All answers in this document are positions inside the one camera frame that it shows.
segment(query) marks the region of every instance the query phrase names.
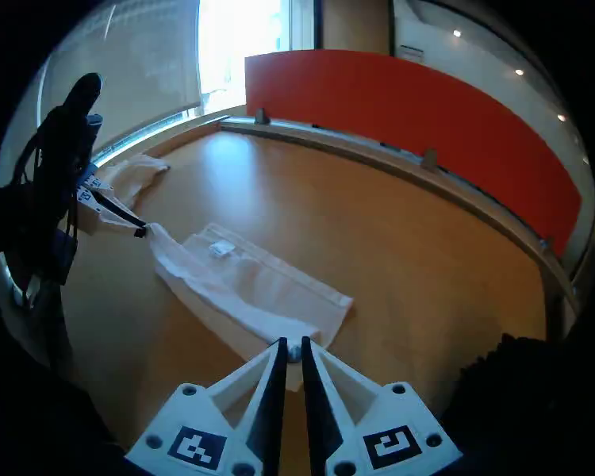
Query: wooden surface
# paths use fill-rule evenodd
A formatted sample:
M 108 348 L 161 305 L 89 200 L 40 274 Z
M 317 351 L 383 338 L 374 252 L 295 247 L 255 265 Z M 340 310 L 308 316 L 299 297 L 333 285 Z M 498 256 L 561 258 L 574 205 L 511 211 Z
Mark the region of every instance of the wooden surface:
M 543 338 L 537 266 L 477 218 L 404 180 L 279 141 L 218 132 L 164 157 L 136 211 L 179 241 L 213 221 L 355 298 L 330 351 L 440 413 L 459 369 L 503 332 Z M 80 237 L 63 292 L 83 385 L 129 447 L 181 382 L 243 362 L 153 271 L 148 243 Z M 301 393 L 286 395 L 282 473 L 308 474 Z

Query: orange wall panel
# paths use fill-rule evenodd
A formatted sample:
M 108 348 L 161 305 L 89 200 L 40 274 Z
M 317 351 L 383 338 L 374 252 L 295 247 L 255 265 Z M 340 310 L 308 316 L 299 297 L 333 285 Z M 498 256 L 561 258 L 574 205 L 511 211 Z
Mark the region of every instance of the orange wall panel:
M 479 186 L 564 252 L 581 198 L 564 166 L 500 102 L 403 59 L 341 50 L 245 61 L 247 112 L 317 124 L 422 155 Z

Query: roller blind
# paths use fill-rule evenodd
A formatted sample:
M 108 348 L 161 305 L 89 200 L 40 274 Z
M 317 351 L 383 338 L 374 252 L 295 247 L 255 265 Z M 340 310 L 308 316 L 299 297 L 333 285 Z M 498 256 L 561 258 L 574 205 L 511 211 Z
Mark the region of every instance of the roller blind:
M 93 113 L 104 117 L 94 148 L 200 104 L 198 0 L 125 0 L 82 21 L 51 54 L 42 86 L 42 118 L 75 81 L 104 78 Z

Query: white cloth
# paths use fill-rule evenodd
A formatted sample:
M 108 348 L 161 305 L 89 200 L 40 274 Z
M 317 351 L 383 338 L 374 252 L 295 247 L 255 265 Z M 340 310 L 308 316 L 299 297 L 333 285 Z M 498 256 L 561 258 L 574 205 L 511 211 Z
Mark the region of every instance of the white cloth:
M 280 337 L 309 336 L 327 347 L 352 299 L 267 251 L 211 224 L 184 244 L 158 224 L 148 239 L 156 272 L 198 319 L 249 360 Z M 299 390 L 301 363 L 290 364 L 286 388 Z
M 98 177 L 114 188 L 117 200 L 132 209 L 139 192 L 149 186 L 157 174 L 168 170 L 170 165 L 165 160 L 139 154 L 103 167 Z

